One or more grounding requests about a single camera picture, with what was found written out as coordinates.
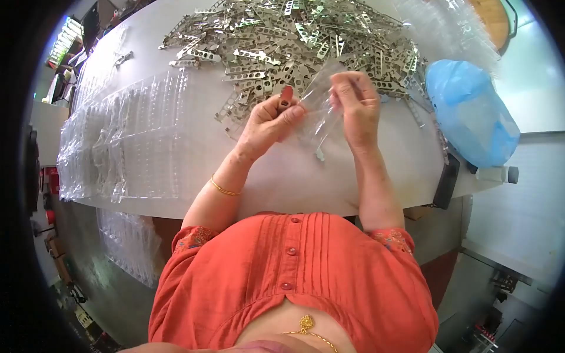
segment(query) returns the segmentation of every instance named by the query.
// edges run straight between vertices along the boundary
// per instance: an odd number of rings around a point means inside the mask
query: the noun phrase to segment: orange blouse
[[[221,234],[181,229],[149,321],[149,342],[232,347],[287,298],[330,314],[359,353],[427,352],[438,320],[404,229],[367,235],[342,217],[262,214]]]

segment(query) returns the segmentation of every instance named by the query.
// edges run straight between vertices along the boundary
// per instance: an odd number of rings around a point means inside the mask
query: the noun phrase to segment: hand
[[[280,95],[275,95],[256,105],[237,141],[238,152],[252,162],[264,155],[275,142],[282,142],[304,117],[306,111],[296,97],[285,110],[278,110],[279,103]]]
[[[372,150],[377,143],[380,96],[367,74],[358,71],[331,77],[333,108],[344,109],[345,138],[353,153]]]

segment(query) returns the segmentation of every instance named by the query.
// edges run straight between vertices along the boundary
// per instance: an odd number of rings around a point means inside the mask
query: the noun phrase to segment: blue plastic bag
[[[508,161],[520,129],[486,71],[469,62],[439,60],[428,66],[426,88],[441,131],[462,157],[479,168]]]

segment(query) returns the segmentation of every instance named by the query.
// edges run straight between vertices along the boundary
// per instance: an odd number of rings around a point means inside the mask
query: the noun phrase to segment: fingernail
[[[297,114],[297,115],[301,115],[301,114],[306,113],[306,109],[304,109],[304,107],[302,107],[302,106],[294,106],[291,109],[292,109],[292,113]]]

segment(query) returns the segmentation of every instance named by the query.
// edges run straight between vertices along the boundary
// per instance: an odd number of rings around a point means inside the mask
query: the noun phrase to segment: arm
[[[222,189],[239,194],[253,163],[302,120],[305,111],[297,99],[284,110],[279,103],[276,95],[253,108],[236,147],[214,173],[214,182]],[[240,199],[241,195],[222,193],[208,180],[184,216],[182,228],[200,225],[221,233],[235,221]]]
[[[332,104],[344,109],[344,131],[355,161],[363,230],[404,228],[402,207],[377,146],[380,97],[369,77],[361,72],[332,76]]]
[[[359,188],[359,219],[365,232],[404,228],[404,213],[378,147],[354,153]]]

